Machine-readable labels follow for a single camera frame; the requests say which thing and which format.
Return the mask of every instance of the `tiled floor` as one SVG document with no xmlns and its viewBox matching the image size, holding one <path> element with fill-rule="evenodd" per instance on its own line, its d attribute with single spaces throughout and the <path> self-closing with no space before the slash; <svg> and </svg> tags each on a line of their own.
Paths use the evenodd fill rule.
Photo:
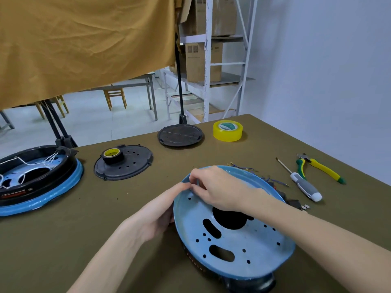
<svg viewBox="0 0 391 293">
<path fill-rule="evenodd" d="M 156 89 L 159 85 L 155 81 L 154 87 L 157 121 L 149 109 L 145 86 L 124 88 L 127 108 L 124 109 L 121 97 L 115 97 L 111 98 L 112 111 L 107 106 L 103 91 L 66 94 L 64 100 L 70 113 L 65 118 L 58 114 L 78 146 L 157 132 L 165 126 L 178 123 L 179 113 L 171 114 L 171 120 L 168 120 L 164 89 Z M 175 109 L 170 107 L 171 112 L 175 112 Z M 27 148 L 54 144 L 55 137 L 50 125 L 41 118 L 35 106 L 12 108 L 5 112 L 15 129 L 0 131 L 0 158 Z"/>
</svg>

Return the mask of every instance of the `right hand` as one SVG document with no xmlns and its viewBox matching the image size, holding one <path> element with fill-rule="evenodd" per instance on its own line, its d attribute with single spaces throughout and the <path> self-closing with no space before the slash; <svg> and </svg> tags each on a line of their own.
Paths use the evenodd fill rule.
<svg viewBox="0 0 391 293">
<path fill-rule="evenodd" d="M 240 212 L 243 196 L 254 191 L 254 188 L 250 188 L 217 166 L 193 169 L 190 173 L 190 183 L 195 194 L 222 211 Z"/>
</svg>

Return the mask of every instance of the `forearm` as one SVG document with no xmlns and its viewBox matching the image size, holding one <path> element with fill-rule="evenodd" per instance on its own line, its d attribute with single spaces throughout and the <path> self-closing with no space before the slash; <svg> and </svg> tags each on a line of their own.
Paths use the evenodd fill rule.
<svg viewBox="0 0 391 293">
<path fill-rule="evenodd" d="M 241 211 L 292 238 L 351 292 L 385 292 L 391 288 L 391 252 L 329 222 L 252 192 Z"/>
<path fill-rule="evenodd" d="M 141 223 L 133 215 L 95 254 L 68 293 L 115 292 L 143 242 Z"/>
</svg>

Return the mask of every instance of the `tape roll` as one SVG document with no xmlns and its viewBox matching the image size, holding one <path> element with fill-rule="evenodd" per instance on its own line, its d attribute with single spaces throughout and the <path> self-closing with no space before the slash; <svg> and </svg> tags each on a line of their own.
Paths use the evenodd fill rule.
<svg viewBox="0 0 391 293">
<path fill-rule="evenodd" d="M 114 164 L 124 160 L 124 153 L 119 148 L 106 149 L 100 156 L 107 164 Z"/>
<path fill-rule="evenodd" d="M 220 120 L 213 124 L 213 137 L 224 142 L 235 142 L 242 137 L 243 126 L 232 120 Z"/>
</svg>

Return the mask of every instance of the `screwdriver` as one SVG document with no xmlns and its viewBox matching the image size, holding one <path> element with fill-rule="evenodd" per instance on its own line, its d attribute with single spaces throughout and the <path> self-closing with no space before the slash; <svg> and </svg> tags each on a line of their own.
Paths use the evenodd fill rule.
<svg viewBox="0 0 391 293">
<path fill-rule="evenodd" d="M 293 182 L 295 182 L 297 184 L 297 186 L 300 188 L 300 190 L 307 196 L 309 197 L 311 200 L 313 200 L 314 202 L 319 202 L 321 199 L 322 199 L 322 195 L 319 193 L 318 190 L 316 190 L 316 188 L 314 186 L 312 186 L 312 184 L 310 182 L 308 182 L 307 180 L 304 180 L 302 177 L 300 177 L 300 175 L 298 173 L 292 173 L 291 170 L 289 168 L 287 168 L 282 162 L 281 160 L 279 160 L 277 157 L 276 157 L 276 160 L 281 163 L 281 165 L 283 167 L 286 168 L 286 170 L 288 172 L 291 173 L 291 179 Z"/>
</svg>

